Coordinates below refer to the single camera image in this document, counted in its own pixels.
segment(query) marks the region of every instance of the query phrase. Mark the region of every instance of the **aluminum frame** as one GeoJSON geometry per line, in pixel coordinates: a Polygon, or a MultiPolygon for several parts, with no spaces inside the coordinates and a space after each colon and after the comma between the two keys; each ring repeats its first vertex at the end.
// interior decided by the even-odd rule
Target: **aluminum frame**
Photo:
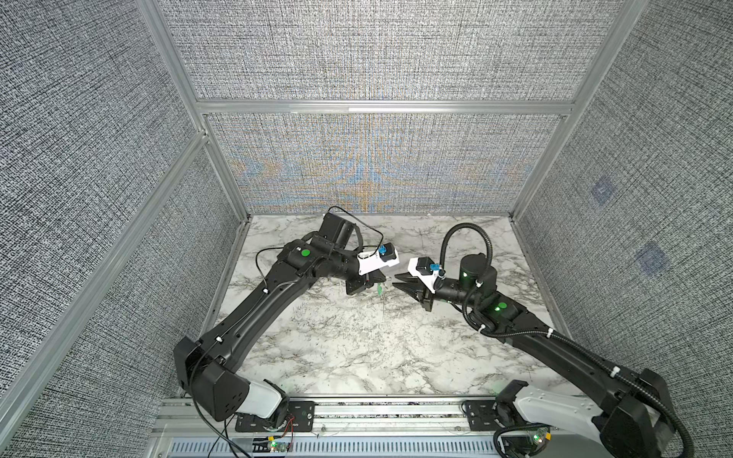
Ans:
{"type": "MultiPolygon", "coordinates": [[[[456,395],[294,395],[293,401],[316,402],[312,432],[296,432],[296,436],[344,435],[364,436],[466,436],[486,435],[473,432],[460,410],[466,400],[493,400],[494,396],[456,395]]],[[[207,419],[219,429],[224,422],[216,422],[205,411],[207,419]]],[[[251,432],[230,430],[230,437],[253,437],[251,432]]],[[[554,429],[553,434],[571,432],[554,429]]],[[[191,398],[164,399],[161,411],[150,435],[149,451],[166,447],[164,439],[172,437],[212,437],[211,429],[201,421],[191,398]]]]}
{"type": "Polygon", "coordinates": [[[641,13],[647,8],[649,0],[627,0],[619,11],[619,15],[611,25],[603,44],[601,44],[596,57],[589,67],[586,75],[583,77],[578,91],[575,93],[575,105],[572,113],[563,118],[553,133],[545,151],[539,157],[532,172],[529,174],[522,190],[517,196],[515,204],[512,206],[512,217],[519,221],[524,212],[527,210],[529,203],[539,190],[542,181],[548,175],[552,165],[555,163],[560,151],[570,138],[575,126],[578,125],[583,112],[590,104],[593,94],[595,94],[600,82],[605,74],[611,68],[621,47],[626,42],[631,29],[636,25],[636,21],[641,13]]]}
{"type": "MultiPolygon", "coordinates": [[[[176,89],[178,89],[178,93],[188,115],[191,117],[191,121],[197,130],[205,129],[206,121],[196,109],[196,91],[194,90],[194,85],[191,83],[180,53],[173,43],[171,31],[166,24],[163,12],[155,0],[136,0],[136,3],[147,23],[148,29],[150,29],[155,46],[158,48],[158,52],[168,67],[171,79],[176,89]]],[[[211,129],[208,129],[207,133],[209,133],[210,139],[213,138],[211,129]]],[[[224,155],[221,154],[221,149],[215,139],[207,144],[206,152],[209,155],[214,172],[219,178],[221,187],[224,189],[224,193],[232,205],[235,215],[237,215],[240,221],[246,220],[250,212],[244,202],[242,193],[239,191],[239,186],[235,181],[232,170],[226,163],[224,155]]]]}
{"type": "Polygon", "coordinates": [[[161,208],[168,202],[188,167],[201,151],[205,133],[199,131],[188,141],[145,203],[130,219],[115,244],[84,282],[59,321],[43,339],[20,374],[0,399],[0,453],[5,450],[38,396],[92,318],[97,307],[138,244],[150,229],[161,208]]]}
{"type": "Polygon", "coordinates": [[[571,114],[574,103],[554,100],[243,100],[204,99],[196,110],[209,113],[442,113],[571,114]]]}
{"type": "MultiPolygon", "coordinates": [[[[509,212],[475,212],[475,213],[425,213],[425,212],[398,212],[398,213],[364,213],[364,212],[350,212],[356,216],[452,216],[459,218],[461,216],[475,217],[475,216],[499,216],[502,218],[508,218],[511,216],[509,212]]],[[[295,213],[255,213],[258,216],[293,216],[295,213]]],[[[297,216],[323,216],[324,213],[297,213],[297,216]]]]}

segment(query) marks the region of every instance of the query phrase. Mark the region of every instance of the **white marble surface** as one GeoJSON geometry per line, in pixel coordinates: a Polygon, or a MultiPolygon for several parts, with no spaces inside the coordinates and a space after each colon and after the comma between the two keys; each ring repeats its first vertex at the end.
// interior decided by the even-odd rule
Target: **white marble surface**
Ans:
{"type": "MultiPolygon", "coordinates": [[[[373,287],[346,296],[345,283],[321,279],[295,300],[259,338],[238,372],[269,379],[290,394],[495,394],[521,379],[559,393],[579,391],[531,356],[484,336],[466,325],[449,304],[435,302],[426,312],[391,285],[391,275],[407,271],[413,256],[437,260],[443,236],[459,222],[483,227],[494,247],[498,288],[550,324],[509,221],[501,217],[364,216],[399,252],[402,263],[385,269],[382,294],[373,287]]],[[[222,320],[260,282],[254,254],[283,246],[320,227],[321,216],[256,216],[226,292],[222,320]]],[[[366,244],[379,236],[362,228],[366,244]]],[[[461,230],[446,256],[455,278],[460,259],[483,252],[481,237],[461,230]]],[[[278,251],[259,256],[265,273],[278,251]]]]}

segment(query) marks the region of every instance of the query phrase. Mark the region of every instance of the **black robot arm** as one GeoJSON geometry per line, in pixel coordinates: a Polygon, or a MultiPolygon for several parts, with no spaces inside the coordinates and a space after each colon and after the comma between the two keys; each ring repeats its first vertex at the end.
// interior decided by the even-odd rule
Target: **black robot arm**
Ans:
{"type": "MultiPolygon", "coordinates": [[[[441,259],[454,229],[443,241],[441,259]]],[[[447,278],[443,265],[430,258],[413,258],[408,273],[396,276],[403,283],[394,286],[428,311],[435,300],[453,304],[474,330],[534,356],[592,401],[579,402],[574,408],[577,398],[539,397],[535,387],[514,380],[496,397],[498,420],[504,426],[548,423],[575,430],[602,443],[617,458],[659,458],[678,432],[685,446],[682,456],[691,457],[692,440],[674,412],[664,379],[649,369],[636,373],[595,355],[499,292],[496,269],[490,265],[490,241],[482,229],[478,230],[487,243],[489,257],[465,256],[458,279],[447,278]]]]}
{"type": "Polygon", "coordinates": [[[235,412],[253,413],[281,423],[285,394],[271,384],[235,374],[257,339],[285,308],[322,277],[342,278],[354,295],[385,281],[379,267],[399,262],[390,243],[362,253],[358,227],[326,213],[316,232],[283,247],[265,280],[224,320],[197,341],[184,337],[174,349],[180,385],[217,421],[235,412]],[[356,230],[359,247],[345,249],[356,230]]]}

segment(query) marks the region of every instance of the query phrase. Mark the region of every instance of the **gray fabric wall panel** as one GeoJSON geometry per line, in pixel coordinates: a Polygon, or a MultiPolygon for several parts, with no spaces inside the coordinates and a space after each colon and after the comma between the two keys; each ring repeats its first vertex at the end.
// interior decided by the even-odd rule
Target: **gray fabric wall panel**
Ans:
{"type": "Polygon", "coordinates": [[[519,222],[573,335],[733,422],[733,4],[653,0],[519,222]]]}
{"type": "Polygon", "coordinates": [[[212,114],[249,208],[507,213],[558,117],[212,114]]]}
{"type": "Polygon", "coordinates": [[[201,152],[3,458],[140,456],[176,394],[173,347],[198,335],[238,224],[201,152]]]}
{"type": "Polygon", "coordinates": [[[133,0],[0,24],[2,394],[194,129],[133,0]]]}
{"type": "Polygon", "coordinates": [[[622,0],[175,1],[205,98],[571,99],[622,0]]]}

